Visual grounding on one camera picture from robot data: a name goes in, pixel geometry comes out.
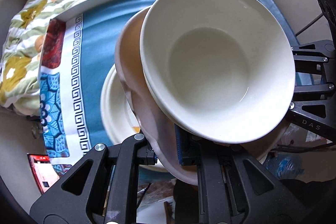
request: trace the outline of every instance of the yellow flower pattern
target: yellow flower pattern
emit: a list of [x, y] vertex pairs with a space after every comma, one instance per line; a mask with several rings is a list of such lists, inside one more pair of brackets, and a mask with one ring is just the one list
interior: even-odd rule
[[29, 57], [10, 57], [5, 65], [5, 70], [3, 72], [3, 81], [0, 88], [0, 103], [4, 104], [6, 102], [6, 93], [13, 90], [17, 84], [23, 79], [26, 74], [26, 65], [31, 62]]
[[29, 23], [31, 23], [32, 20], [42, 12], [47, 2], [47, 0], [41, 0], [38, 5], [28, 8], [27, 11], [23, 11], [20, 13], [21, 19], [23, 20], [23, 28], [26, 29]]

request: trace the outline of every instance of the blue floral pattern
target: blue floral pattern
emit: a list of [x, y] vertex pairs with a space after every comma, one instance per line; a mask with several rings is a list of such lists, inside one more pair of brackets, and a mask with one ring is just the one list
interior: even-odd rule
[[61, 111], [59, 73], [41, 73], [40, 79], [40, 116], [48, 156], [69, 157]]
[[55, 172], [58, 174], [59, 177], [63, 176], [70, 168], [72, 167], [71, 164], [56, 164], [53, 165]]

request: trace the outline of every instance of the black cable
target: black cable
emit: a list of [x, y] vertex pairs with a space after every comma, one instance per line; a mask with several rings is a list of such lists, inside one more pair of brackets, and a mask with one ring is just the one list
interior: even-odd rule
[[271, 151], [278, 151], [278, 152], [287, 152], [287, 153], [306, 153], [312, 152], [316, 150], [320, 150], [326, 147], [334, 146], [336, 142], [331, 142], [327, 144], [322, 144], [314, 147], [299, 147], [299, 146], [290, 146], [290, 145], [281, 145], [278, 144], [277, 148], [273, 148]]
[[295, 36], [297, 37], [299, 34], [302, 34], [305, 30], [307, 30], [310, 26], [315, 24], [321, 17], [323, 17], [323, 14], [320, 14], [317, 18], [315, 18], [312, 22], [310, 22], [307, 26], [305, 26], [302, 30], [298, 31]]
[[139, 198], [139, 200], [138, 200], [138, 202], [137, 202], [137, 204], [136, 204], [136, 208], [137, 208], [137, 209], [139, 208], [140, 203], [141, 203], [141, 201], [143, 200], [143, 197], [145, 196], [147, 190], [149, 189], [149, 187], [150, 187], [151, 185], [152, 185], [152, 184], [149, 183], [149, 184], [147, 185], [147, 187], [144, 189], [144, 191], [143, 191], [141, 197]]

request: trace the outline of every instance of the metal screw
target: metal screw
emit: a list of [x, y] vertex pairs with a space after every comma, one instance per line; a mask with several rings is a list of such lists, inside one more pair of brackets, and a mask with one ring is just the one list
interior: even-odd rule
[[201, 137], [198, 137], [198, 136], [195, 136], [195, 135], [192, 135], [191, 138], [192, 138], [194, 141], [199, 141], [199, 140], [202, 139]]
[[242, 147], [239, 144], [234, 144], [234, 145], [231, 145], [231, 149], [233, 151], [238, 152], [238, 151], [240, 151], [242, 149]]
[[134, 135], [134, 138], [137, 140], [137, 141], [140, 141], [144, 138], [144, 134], [141, 134], [141, 133], [138, 133], [138, 134], [135, 134]]
[[103, 143], [98, 143], [94, 146], [95, 150], [102, 151], [105, 148], [105, 145]]

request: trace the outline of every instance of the stacked dishes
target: stacked dishes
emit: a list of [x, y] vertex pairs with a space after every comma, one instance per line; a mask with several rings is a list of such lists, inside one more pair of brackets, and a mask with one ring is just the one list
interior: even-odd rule
[[174, 123], [259, 160], [288, 128], [293, 55], [257, 0], [157, 0], [126, 24], [115, 67], [160, 162], [184, 182], [197, 174], [179, 165]]

